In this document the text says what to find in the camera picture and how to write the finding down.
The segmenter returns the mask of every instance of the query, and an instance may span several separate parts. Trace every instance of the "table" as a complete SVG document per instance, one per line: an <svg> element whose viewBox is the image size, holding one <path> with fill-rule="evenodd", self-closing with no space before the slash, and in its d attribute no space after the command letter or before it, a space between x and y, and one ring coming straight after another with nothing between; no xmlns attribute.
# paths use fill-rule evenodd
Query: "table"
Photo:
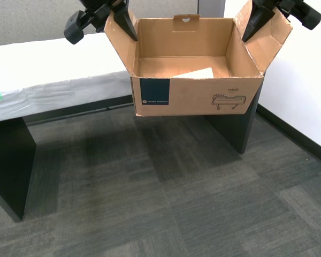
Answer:
<svg viewBox="0 0 321 257"><path fill-rule="evenodd" d="M103 46L108 44L105 52ZM0 47L0 205L14 221L24 216L36 150L23 117L73 114L132 102L129 75L109 47L104 34L87 35L75 46L60 39ZM88 61L92 55L95 62ZM112 62L101 62L105 58ZM244 115L205 117L240 154L247 145L260 92L261 87Z"/></svg>

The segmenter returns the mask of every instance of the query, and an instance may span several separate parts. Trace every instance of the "black table leg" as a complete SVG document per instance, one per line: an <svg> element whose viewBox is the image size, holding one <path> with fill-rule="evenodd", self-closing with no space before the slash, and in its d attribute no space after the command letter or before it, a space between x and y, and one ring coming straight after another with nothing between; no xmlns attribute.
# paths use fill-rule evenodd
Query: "black table leg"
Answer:
<svg viewBox="0 0 321 257"><path fill-rule="evenodd" d="M255 118L259 96L263 84L258 89L247 112L244 115L207 115L205 118L220 132L221 135L243 154L250 136L252 123Z"/></svg>
<svg viewBox="0 0 321 257"><path fill-rule="evenodd" d="M0 122L0 206L16 222L24 215L35 150L23 118Z"/></svg>

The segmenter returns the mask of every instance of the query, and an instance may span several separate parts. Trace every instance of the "cardboard box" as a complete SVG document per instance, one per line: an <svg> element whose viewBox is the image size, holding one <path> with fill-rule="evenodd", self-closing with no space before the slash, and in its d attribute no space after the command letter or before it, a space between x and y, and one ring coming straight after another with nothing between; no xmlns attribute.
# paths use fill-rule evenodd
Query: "cardboard box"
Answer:
<svg viewBox="0 0 321 257"><path fill-rule="evenodd" d="M244 114L292 27L282 13L247 43L241 38L250 17L249 1L234 19L135 19L133 41L110 15L104 31L131 75L139 116ZM214 78L175 76L212 68Z"/></svg>

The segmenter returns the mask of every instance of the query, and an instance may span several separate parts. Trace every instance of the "white wall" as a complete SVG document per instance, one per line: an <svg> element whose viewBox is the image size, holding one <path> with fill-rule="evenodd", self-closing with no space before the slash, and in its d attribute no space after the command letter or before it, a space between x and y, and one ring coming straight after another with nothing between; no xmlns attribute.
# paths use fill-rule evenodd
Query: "white wall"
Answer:
<svg viewBox="0 0 321 257"><path fill-rule="evenodd" d="M173 17L197 13L197 0L130 0L130 7L139 18ZM62 38L77 10L83 10L79 0L0 0L0 45Z"/></svg>
<svg viewBox="0 0 321 257"><path fill-rule="evenodd" d="M321 0L306 0L321 13ZM226 0L233 17L245 0ZM321 23L310 31L289 17L294 27L267 70L259 103L321 146Z"/></svg>

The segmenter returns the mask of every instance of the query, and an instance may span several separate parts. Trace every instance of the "white tablecloth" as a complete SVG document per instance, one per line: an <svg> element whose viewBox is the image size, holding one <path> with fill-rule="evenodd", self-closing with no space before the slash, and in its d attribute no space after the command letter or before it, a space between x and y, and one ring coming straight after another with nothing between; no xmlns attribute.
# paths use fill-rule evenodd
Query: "white tablecloth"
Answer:
<svg viewBox="0 0 321 257"><path fill-rule="evenodd" d="M0 120L131 94L105 34L0 46Z"/></svg>

